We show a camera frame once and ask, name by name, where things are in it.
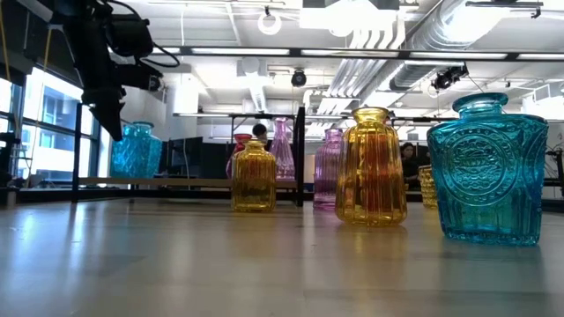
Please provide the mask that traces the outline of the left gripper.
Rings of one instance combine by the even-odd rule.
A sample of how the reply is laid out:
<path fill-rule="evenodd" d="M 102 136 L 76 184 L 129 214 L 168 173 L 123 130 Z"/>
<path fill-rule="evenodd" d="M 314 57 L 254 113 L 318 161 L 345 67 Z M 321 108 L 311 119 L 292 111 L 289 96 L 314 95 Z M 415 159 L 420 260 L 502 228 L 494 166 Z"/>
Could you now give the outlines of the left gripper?
<path fill-rule="evenodd" d="M 105 35 L 99 26 L 77 27 L 77 67 L 83 85 L 83 103 L 115 140 L 122 140 L 120 113 L 125 103 L 124 85 L 146 90 L 150 76 L 162 73 L 141 61 L 115 63 L 109 56 Z"/>

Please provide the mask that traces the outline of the silver air duct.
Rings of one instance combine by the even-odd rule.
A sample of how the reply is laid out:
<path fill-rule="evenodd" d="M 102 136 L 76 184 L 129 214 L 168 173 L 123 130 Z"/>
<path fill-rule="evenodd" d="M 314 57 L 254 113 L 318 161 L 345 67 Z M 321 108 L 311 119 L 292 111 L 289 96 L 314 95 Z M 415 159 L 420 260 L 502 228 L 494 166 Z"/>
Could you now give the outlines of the silver air duct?
<path fill-rule="evenodd" d="M 467 6 L 467 2 L 486 0 L 443 0 L 430 17 L 409 38 L 408 50 L 466 50 L 489 33 L 509 9 L 501 7 Z M 390 89 L 406 91 L 432 73 L 437 66 L 390 64 L 394 77 L 389 78 Z"/>

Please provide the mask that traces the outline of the black table edge frame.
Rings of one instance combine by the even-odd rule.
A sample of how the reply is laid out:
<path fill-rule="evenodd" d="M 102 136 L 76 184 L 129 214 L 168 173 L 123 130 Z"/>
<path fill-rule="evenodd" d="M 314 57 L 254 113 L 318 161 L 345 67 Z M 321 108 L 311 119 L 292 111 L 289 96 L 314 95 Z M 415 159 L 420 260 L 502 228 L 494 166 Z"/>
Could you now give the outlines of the black table edge frame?
<path fill-rule="evenodd" d="M 171 198 L 230 200 L 228 191 L 197 191 L 169 189 L 86 188 L 78 191 L 78 200 L 110 198 Z M 17 203 L 51 203 L 73 201 L 71 189 L 26 189 L 16 194 Z M 542 211 L 564 215 L 564 199 L 542 199 Z"/>

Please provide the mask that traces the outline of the black computer monitor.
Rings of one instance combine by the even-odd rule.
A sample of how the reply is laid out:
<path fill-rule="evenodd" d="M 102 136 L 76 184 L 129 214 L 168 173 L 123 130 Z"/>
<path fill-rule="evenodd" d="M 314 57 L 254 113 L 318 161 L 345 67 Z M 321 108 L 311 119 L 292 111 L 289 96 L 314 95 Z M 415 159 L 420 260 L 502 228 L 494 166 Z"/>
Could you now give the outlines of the black computer monitor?
<path fill-rule="evenodd" d="M 170 139 L 165 142 L 163 172 L 169 175 L 198 178 L 202 161 L 202 137 Z"/>

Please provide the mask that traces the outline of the red bulb glass vase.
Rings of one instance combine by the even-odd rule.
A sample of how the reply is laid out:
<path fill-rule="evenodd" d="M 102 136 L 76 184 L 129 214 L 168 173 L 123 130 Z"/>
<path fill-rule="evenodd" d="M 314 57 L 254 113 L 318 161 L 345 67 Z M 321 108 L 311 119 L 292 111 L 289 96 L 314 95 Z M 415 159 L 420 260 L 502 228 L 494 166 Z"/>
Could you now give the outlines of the red bulb glass vase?
<path fill-rule="evenodd" d="M 234 135 L 235 147 L 234 147 L 233 153 L 232 153 L 231 157 L 229 158 L 227 165 L 226 165 L 226 176 L 227 176 L 228 179 L 231 179 L 233 177 L 235 156 L 240 151 L 243 151 L 245 149 L 246 143 L 249 140 L 251 140 L 252 138 L 253 138 L 253 136 L 251 134 L 235 134 Z"/>

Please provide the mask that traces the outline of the pink cone glass vase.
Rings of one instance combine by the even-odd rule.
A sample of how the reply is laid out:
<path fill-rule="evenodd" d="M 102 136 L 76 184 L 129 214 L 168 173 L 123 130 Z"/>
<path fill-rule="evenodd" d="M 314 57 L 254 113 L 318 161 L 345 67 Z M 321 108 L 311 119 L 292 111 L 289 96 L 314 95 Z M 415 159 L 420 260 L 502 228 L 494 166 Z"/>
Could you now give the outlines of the pink cone glass vase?
<path fill-rule="evenodd" d="M 271 142 L 270 153 L 275 158 L 276 179 L 278 181 L 292 181 L 295 176 L 293 153 L 287 136 L 287 119 L 277 117 L 274 120 L 274 137 Z"/>

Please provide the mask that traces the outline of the teal diamond-pattern glass vase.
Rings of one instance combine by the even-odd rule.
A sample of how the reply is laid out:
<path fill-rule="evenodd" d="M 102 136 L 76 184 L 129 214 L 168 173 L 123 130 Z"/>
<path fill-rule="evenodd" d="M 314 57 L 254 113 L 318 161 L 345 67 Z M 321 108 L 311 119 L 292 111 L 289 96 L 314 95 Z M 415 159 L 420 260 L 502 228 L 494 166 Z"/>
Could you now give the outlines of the teal diamond-pattern glass vase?
<path fill-rule="evenodd" d="M 141 178 L 143 176 L 139 137 L 137 127 L 133 124 L 126 124 L 122 130 L 122 140 L 112 143 L 109 175 L 113 178 Z"/>

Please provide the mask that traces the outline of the large office window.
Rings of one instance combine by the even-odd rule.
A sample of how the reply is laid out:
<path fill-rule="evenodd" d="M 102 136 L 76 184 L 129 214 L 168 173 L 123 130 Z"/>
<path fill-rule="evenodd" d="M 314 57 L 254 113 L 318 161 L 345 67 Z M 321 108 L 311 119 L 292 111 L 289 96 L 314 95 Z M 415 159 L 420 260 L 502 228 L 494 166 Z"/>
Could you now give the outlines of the large office window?
<path fill-rule="evenodd" d="M 0 133 L 18 140 L 12 146 L 8 172 L 26 187 L 67 185 L 78 151 L 78 174 L 92 173 L 98 124 L 82 90 L 43 70 L 33 68 L 18 85 L 0 77 Z"/>

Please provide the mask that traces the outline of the small yellow diamond-cut vase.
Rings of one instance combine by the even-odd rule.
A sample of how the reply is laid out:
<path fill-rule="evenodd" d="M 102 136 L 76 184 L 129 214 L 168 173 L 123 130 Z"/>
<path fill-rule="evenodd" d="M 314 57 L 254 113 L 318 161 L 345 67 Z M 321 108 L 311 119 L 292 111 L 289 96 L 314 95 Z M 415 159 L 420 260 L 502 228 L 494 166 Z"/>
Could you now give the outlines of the small yellow diamond-cut vase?
<path fill-rule="evenodd" d="M 436 210 L 438 208 L 438 203 L 434 178 L 432 175 L 432 168 L 430 165 L 419 167 L 418 179 L 420 183 L 423 205 L 426 208 Z"/>

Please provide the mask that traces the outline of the person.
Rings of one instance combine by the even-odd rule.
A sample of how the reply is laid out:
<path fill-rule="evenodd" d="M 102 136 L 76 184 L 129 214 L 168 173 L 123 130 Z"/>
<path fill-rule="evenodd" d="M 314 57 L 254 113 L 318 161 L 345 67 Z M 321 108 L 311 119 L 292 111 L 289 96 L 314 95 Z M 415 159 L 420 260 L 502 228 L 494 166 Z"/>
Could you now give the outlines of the person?
<path fill-rule="evenodd" d="M 400 146 L 404 183 L 409 190 L 420 189 L 419 181 L 419 161 L 415 157 L 414 147 L 411 143 Z"/>
<path fill-rule="evenodd" d="M 261 141 L 265 146 L 265 150 L 271 149 L 271 141 L 268 139 L 268 130 L 262 123 L 257 123 L 253 126 L 252 134 L 254 137 Z"/>

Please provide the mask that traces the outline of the black metal shelf frame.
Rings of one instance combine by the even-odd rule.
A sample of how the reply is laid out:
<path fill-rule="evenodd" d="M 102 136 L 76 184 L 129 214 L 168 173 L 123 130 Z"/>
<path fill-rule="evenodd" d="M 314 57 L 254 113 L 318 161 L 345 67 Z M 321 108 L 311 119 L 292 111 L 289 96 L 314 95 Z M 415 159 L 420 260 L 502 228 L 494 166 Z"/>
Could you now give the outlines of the black metal shelf frame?
<path fill-rule="evenodd" d="M 79 191 L 79 168 L 80 168 L 80 149 L 81 149 L 81 139 L 83 135 L 81 133 L 82 129 L 82 110 L 83 104 L 78 102 L 76 104 L 77 113 L 75 119 L 75 129 L 74 129 L 74 154 L 73 154 L 73 171 L 72 171 L 72 181 L 71 181 L 71 191 L 70 191 L 70 201 L 72 203 L 77 203 L 79 200 L 85 199 Z M 285 197 L 286 200 L 294 200 L 295 205 L 302 207 L 307 197 L 304 192 L 304 181 L 277 181 L 276 188 L 282 188 L 287 190 L 292 190 L 293 192 Z"/>

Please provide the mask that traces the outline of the black overhead light beam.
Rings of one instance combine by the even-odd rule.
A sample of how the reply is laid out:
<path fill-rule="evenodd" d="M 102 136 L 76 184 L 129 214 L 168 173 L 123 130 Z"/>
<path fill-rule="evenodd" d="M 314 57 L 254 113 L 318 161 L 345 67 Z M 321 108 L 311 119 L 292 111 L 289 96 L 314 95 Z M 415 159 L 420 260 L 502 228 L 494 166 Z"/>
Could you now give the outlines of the black overhead light beam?
<path fill-rule="evenodd" d="M 493 52 L 493 51 L 448 51 L 406 49 L 357 49 L 357 48 L 247 48 L 247 47 L 164 47 L 177 56 L 257 56 L 324 59 L 375 59 L 402 61 L 475 61 L 507 63 L 564 63 L 564 52 Z"/>

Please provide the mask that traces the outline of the teal embossed glass vase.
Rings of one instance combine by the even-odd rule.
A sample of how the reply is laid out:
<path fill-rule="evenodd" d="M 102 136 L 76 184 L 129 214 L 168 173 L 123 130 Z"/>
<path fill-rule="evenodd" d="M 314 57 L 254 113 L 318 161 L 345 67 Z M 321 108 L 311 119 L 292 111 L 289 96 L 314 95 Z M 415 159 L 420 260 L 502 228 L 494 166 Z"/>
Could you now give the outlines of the teal embossed glass vase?
<path fill-rule="evenodd" d="M 541 233 L 547 121 L 505 114 L 508 95 L 456 100 L 427 132 L 441 228 L 452 240 L 534 246 Z"/>

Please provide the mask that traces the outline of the yellow ribbed glass vase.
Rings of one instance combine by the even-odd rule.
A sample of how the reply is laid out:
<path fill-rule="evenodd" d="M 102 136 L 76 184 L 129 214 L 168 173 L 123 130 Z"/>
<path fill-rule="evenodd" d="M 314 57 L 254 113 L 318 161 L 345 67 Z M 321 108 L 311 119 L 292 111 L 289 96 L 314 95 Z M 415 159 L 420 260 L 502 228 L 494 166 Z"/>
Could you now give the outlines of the yellow ribbed glass vase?
<path fill-rule="evenodd" d="M 235 212 L 273 212 L 276 162 L 262 141 L 251 139 L 232 159 L 232 206 Z"/>
<path fill-rule="evenodd" d="M 335 204 L 347 224 L 393 226 L 407 217 L 399 138 L 388 114 L 381 107 L 352 111 L 356 125 L 343 136 Z"/>

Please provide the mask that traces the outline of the pink ribbed glass vase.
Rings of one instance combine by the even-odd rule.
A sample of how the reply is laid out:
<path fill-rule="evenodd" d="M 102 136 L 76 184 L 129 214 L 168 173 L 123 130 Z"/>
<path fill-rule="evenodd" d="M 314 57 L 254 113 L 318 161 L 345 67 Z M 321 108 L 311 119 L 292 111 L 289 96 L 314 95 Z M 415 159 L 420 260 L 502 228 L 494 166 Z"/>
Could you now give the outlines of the pink ribbed glass vase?
<path fill-rule="evenodd" d="M 327 129 L 325 141 L 315 153 L 314 208 L 316 210 L 335 208 L 342 140 L 342 129 Z"/>

